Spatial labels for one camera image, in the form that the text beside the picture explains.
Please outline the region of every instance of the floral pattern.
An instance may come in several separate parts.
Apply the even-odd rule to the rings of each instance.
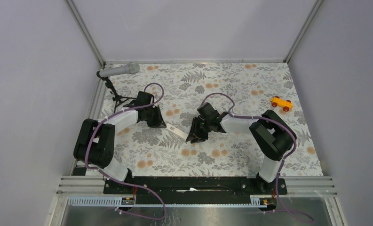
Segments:
[[[322,176],[315,148],[286,63],[260,64],[142,64],[137,74],[113,76],[120,95],[134,97],[151,83],[160,83],[165,95],[159,103],[164,121],[188,134],[193,117],[204,97],[222,92],[236,103],[234,112],[261,115],[274,110],[296,133],[298,147],[287,158],[283,176]],[[158,86],[147,92],[161,95]],[[284,112],[272,107],[270,99],[291,100]],[[101,117],[113,114],[112,94],[106,91]],[[220,113],[231,103],[222,96],[207,100]],[[134,176],[255,176],[263,153],[248,134],[209,134],[203,143],[185,143],[166,129],[150,129],[138,123],[115,137],[114,157],[131,169]]]

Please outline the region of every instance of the table surface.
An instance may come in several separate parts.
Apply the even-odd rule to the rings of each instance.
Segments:
[[[272,109],[297,135],[298,147],[287,158],[281,175],[323,175],[286,63],[141,64],[137,74],[110,79],[118,94],[127,97],[135,97],[151,82],[161,84],[165,95],[159,106],[164,121],[186,134],[198,115],[196,109],[213,92],[231,96],[236,114],[261,115]],[[161,95],[158,86],[150,86],[147,92],[156,98]],[[284,112],[272,107],[274,96],[291,100],[293,108]],[[113,113],[112,97],[107,90],[101,117]],[[231,105],[222,96],[208,102],[220,113]],[[145,122],[116,134],[114,152],[134,176],[255,176],[264,156],[252,135],[211,132],[206,142],[190,144],[166,129],[150,129]]]

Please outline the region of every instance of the cable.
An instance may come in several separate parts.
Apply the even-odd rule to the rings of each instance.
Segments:
[[[237,119],[251,119],[251,118],[253,118],[253,119],[266,120],[266,121],[269,121],[269,122],[272,122],[272,123],[276,124],[277,126],[279,126],[280,128],[282,128],[284,131],[286,131],[286,132],[290,135],[290,137],[291,137],[292,140],[293,140],[293,149],[292,149],[289,153],[287,153],[287,154],[285,154],[285,155],[283,156],[283,158],[282,158],[282,162],[280,163],[280,166],[279,166],[278,172],[277,172],[277,174],[276,174],[276,178],[275,178],[276,197],[277,197],[277,199],[279,200],[280,205],[284,208],[284,210],[275,210],[275,212],[287,212],[287,213],[289,213],[293,218],[295,218],[296,220],[299,220],[299,221],[301,221],[301,222],[304,222],[304,223],[307,223],[307,224],[313,224],[313,223],[315,223],[314,218],[313,218],[312,216],[310,216],[309,214],[304,213],[304,212],[301,212],[301,211],[298,211],[298,210],[289,210],[288,208],[286,208],[286,206],[283,204],[282,200],[281,200],[280,197],[279,197],[279,192],[278,192],[278,181],[279,181],[279,177],[280,177],[280,171],[282,170],[283,165],[285,164],[285,159],[286,159],[287,157],[289,157],[289,156],[290,156],[290,155],[291,155],[291,154],[296,150],[296,148],[297,148],[296,138],[294,138],[293,133],[292,133],[288,128],[286,128],[284,125],[282,125],[281,123],[279,123],[279,122],[277,122],[277,121],[275,121],[275,120],[272,120],[272,119],[268,119],[268,118],[265,118],[265,117],[262,117],[262,116],[253,116],[253,117],[251,117],[251,116],[233,115],[233,114],[231,113],[231,111],[232,111],[233,107],[235,106],[235,102],[232,100],[232,98],[231,98],[230,96],[228,96],[228,95],[226,95],[226,94],[224,94],[224,93],[211,93],[211,94],[207,95],[206,98],[204,98],[204,100],[203,100],[203,102],[201,103],[201,105],[204,104],[204,102],[207,100],[207,98],[209,98],[210,96],[215,95],[215,94],[218,94],[218,95],[222,95],[222,96],[224,96],[224,97],[227,97],[227,98],[232,102],[232,106],[229,108],[229,110],[228,110],[228,114],[229,114],[230,116],[232,116],[233,118],[237,118]],[[292,212],[303,214],[303,215],[305,215],[306,217],[308,217],[310,220],[308,221],[308,220],[301,219],[301,218],[295,216]]]
[[[109,117],[107,118],[104,118],[102,121],[100,121],[100,123],[96,126],[94,132],[92,133],[92,136],[89,140],[89,143],[88,143],[88,147],[87,147],[87,150],[85,152],[85,159],[84,159],[84,163],[85,163],[85,167],[87,169],[94,169],[94,170],[98,170],[101,174],[103,174],[105,177],[111,179],[112,181],[114,182],[117,182],[119,184],[122,184],[122,185],[126,185],[126,186],[132,186],[132,187],[139,187],[139,188],[142,188],[142,189],[145,189],[145,190],[148,190],[149,192],[151,192],[154,196],[156,196],[160,203],[163,205],[163,211],[164,211],[164,214],[162,217],[160,218],[152,218],[152,217],[149,217],[149,216],[145,216],[145,215],[141,215],[141,214],[136,214],[136,213],[130,213],[130,212],[126,212],[124,211],[124,213],[126,214],[130,214],[130,215],[134,215],[134,216],[138,216],[138,217],[142,217],[142,218],[146,218],[146,219],[151,219],[151,220],[161,220],[161,219],[164,219],[167,215],[167,210],[166,210],[166,205],[164,204],[163,200],[160,198],[160,196],[158,194],[156,194],[153,190],[151,190],[150,188],[147,188],[147,187],[144,187],[144,186],[141,186],[141,185],[134,185],[134,184],[130,184],[130,183],[125,183],[125,182],[122,182],[122,181],[119,181],[119,180],[116,180],[114,178],[111,178],[109,175],[107,175],[105,172],[101,171],[99,168],[97,167],[90,167],[89,164],[88,164],[88,157],[89,157],[89,152],[91,150],[91,146],[92,146],[92,143],[93,143],[93,140],[94,138],[96,137],[96,134],[99,130],[99,128],[106,122],[108,121],[109,119],[112,119],[114,117],[116,117],[117,115],[121,114],[121,113],[124,113],[124,112],[127,112],[127,111],[132,111],[132,110],[138,110],[138,109],[142,109],[142,108],[146,108],[146,107],[150,107],[150,106],[153,106],[155,104],[157,104],[164,96],[164,88],[158,84],[158,83],[155,83],[155,82],[152,82],[152,83],[149,83],[144,91],[146,91],[146,89],[151,86],[151,85],[158,85],[160,88],[161,88],[161,96],[153,103],[150,103],[148,105],[143,105],[143,106],[137,106],[137,107],[132,107],[132,108],[127,108],[127,109],[124,109],[124,110],[121,110],[119,112],[116,112],[112,115],[110,115]]]

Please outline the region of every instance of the table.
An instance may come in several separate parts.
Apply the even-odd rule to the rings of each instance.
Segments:
[[[323,175],[286,63],[141,64],[137,74],[110,79],[118,94],[127,97],[136,97],[151,82],[160,83],[165,89],[159,103],[164,121],[186,134],[201,101],[213,92],[231,96],[239,115],[261,115],[272,109],[297,135],[298,147],[286,159],[281,175]],[[161,95],[158,86],[150,86],[147,92],[155,98]],[[293,108],[284,112],[272,107],[274,96],[291,100]],[[112,97],[107,90],[101,117],[113,113]],[[220,113],[231,106],[222,96],[208,102]],[[116,134],[114,152],[134,176],[255,176],[264,156],[252,135],[211,132],[206,142],[190,144],[167,129],[148,128],[145,122]]]

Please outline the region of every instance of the yellow toy car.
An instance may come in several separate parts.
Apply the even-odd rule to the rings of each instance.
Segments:
[[[292,102],[290,100],[282,100],[278,96],[274,96],[271,98],[272,106],[273,107],[283,107],[283,111],[288,112],[292,107]]]

